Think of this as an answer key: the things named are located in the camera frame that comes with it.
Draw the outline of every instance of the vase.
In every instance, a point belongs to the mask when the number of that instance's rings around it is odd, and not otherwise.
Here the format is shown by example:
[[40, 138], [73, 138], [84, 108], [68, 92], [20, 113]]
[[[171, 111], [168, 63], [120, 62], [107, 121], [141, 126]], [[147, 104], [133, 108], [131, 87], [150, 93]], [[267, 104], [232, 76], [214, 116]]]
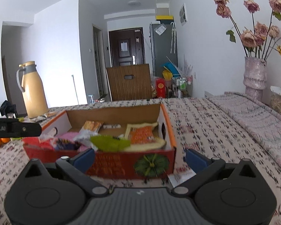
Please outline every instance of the vase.
[[245, 57], [244, 85], [246, 95], [261, 101], [263, 90], [266, 88], [266, 61], [260, 58]]

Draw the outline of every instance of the bedspread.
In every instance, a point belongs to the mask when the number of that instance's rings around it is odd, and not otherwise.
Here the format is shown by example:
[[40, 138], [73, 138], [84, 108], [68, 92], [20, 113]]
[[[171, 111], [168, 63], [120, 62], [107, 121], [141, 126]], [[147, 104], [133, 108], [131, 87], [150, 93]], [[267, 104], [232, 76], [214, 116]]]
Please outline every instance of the bedspread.
[[210, 100], [232, 117], [281, 167], [281, 115], [250, 96], [240, 93]]
[[[231, 163], [238, 163], [242, 158], [249, 158], [259, 169], [277, 198], [278, 205], [271, 225], [281, 225], [281, 168], [244, 128], [211, 101], [196, 98], [118, 101], [52, 110], [125, 107], [160, 102], [166, 106], [177, 141], [174, 172], [181, 173], [189, 169], [183, 161], [185, 152], [189, 148], [195, 149], [209, 158], [217, 156]], [[0, 224], [9, 224], [3, 200], [27, 162], [28, 157], [20, 141], [10, 142], [0, 149]], [[108, 180], [94, 178], [110, 189], [114, 187], [170, 187], [166, 179]]]

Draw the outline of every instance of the yellow thermos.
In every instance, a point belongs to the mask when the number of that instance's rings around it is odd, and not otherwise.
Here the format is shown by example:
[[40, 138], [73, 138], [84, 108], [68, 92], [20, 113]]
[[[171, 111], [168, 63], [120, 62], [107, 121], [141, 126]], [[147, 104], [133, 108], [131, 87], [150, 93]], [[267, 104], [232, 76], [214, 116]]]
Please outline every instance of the yellow thermos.
[[[17, 83], [23, 94], [28, 117], [30, 119], [43, 115], [49, 111], [44, 87], [39, 76], [35, 61], [29, 61], [19, 65], [17, 71]], [[20, 84], [19, 73], [23, 72], [22, 84]]]

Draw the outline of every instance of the refrigerator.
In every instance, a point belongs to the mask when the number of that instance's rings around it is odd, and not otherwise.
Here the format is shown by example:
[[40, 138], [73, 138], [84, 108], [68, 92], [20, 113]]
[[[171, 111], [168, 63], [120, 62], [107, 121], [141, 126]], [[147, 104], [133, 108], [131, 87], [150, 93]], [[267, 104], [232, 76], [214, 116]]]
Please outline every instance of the refrigerator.
[[161, 34], [157, 34], [155, 29], [160, 25], [150, 25], [151, 35], [151, 48], [152, 48], [152, 59], [153, 59], [153, 75], [162, 77], [162, 71], [164, 67], [162, 65], [166, 62], [171, 61], [173, 64], [178, 66], [177, 60], [177, 41], [176, 41], [176, 53], [174, 53], [174, 40], [171, 53], [171, 40], [172, 40], [172, 25], [165, 25], [167, 29]]

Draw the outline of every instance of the chair backrest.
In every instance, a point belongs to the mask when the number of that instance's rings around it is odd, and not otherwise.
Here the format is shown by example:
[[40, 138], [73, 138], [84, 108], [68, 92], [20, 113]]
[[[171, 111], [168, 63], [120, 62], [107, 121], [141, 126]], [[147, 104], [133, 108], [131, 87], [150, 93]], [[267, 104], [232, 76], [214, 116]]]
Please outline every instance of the chair backrest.
[[149, 64], [106, 68], [112, 101], [152, 98]]

